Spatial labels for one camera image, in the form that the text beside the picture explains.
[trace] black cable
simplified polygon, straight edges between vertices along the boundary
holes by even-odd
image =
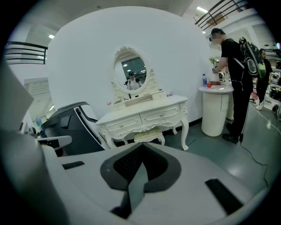
[[[243,149],[245,149],[247,152],[249,152],[249,153],[251,154],[252,159],[253,159],[257,164],[259,164],[259,165],[261,165],[261,166],[266,166],[266,167],[267,167],[267,168],[265,169],[265,171],[264,171],[263,180],[265,181],[265,183],[267,184],[267,187],[268,187],[268,183],[267,183],[267,180],[266,180],[266,178],[265,178],[265,175],[266,175],[266,172],[267,172],[267,169],[268,169],[268,164],[262,164],[262,163],[258,162],[257,160],[255,160],[255,158],[253,157],[252,153],[251,153],[248,149],[246,149],[245,147],[242,146],[242,141],[243,141],[243,137],[244,137],[244,129],[245,129],[246,122],[247,122],[247,118],[248,118],[249,105],[250,105],[250,102],[248,102],[248,108],[247,108],[246,119],[245,119],[245,123],[244,123],[244,126],[243,126],[242,134],[241,134],[241,136],[240,136],[240,145],[241,145],[241,147],[242,147]]]
[[[196,139],[194,139],[188,146],[190,146],[193,142],[195,142]]]
[[[257,164],[259,164],[259,165],[261,165],[261,166],[266,166],[266,167],[267,167],[267,168],[265,169],[265,171],[264,171],[263,180],[265,181],[265,183],[267,184],[267,187],[268,187],[268,183],[267,183],[267,180],[266,180],[266,178],[265,178],[265,175],[266,175],[266,172],[267,172],[267,169],[268,169],[268,164],[259,163],[257,160],[255,160],[255,158],[253,157],[252,153],[251,153],[248,149],[246,149],[246,148],[244,148],[244,147],[242,146],[242,143],[241,143],[241,142],[240,142],[240,145],[241,145],[241,147],[242,147],[243,149],[245,149],[247,152],[249,152],[249,153],[251,154],[252,159],[253,159]]]

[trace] carved table leg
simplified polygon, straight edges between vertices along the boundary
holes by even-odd
[[[116,145],[114,144],[113,142],[113,139],[110,137],[110,136],[105,136],[105,139],[106,139],[106,142],[108,144],[108,146],[113,149],[113,148],[116,148]]]
[[[124,141],[125,145],[128,144],[128,141],[125,138],[122,138],[122,141]]]
[[[173,134],[176,135],[177,131],[176,131],[176,126],[173,126]]]
[[[180,121],[183,125],[183,130],[181,133],[181,145],[183,146],[184,151],[188,150],[188,146],[185,144],[185,139],[187,137],[189,124],[187,120],[187,106],[185,104],[180,105]]]
[[[158,138],[158,141],[161,141],[161,145],[165,145],[165,138],[163,135]]]

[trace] white round pedestal table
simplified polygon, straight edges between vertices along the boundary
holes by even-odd
[[[229,94],[233,87],[230,84],[213,85],[214,88],[199,87],[203,92],[203,120],[201,129],[210,137],[217,137],[223,131],[227,117]]]

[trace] white curved wall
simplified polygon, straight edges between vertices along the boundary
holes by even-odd
[[[110,71],[123,45],[138,49],[160,87],[188,97],[189,121],[202,116],[202,74],[211,55],[202,31],[181,17],[146,7],[115,7],[62,27],[48,49],[49,86],[55,108],[88,102],[101,118],[113,101]]]

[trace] oval mirror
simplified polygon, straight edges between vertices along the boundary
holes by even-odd
[[[116,60],[115,76],[123,88],[135,91],[145,82],[146,66],[139,55],[124,52]]]

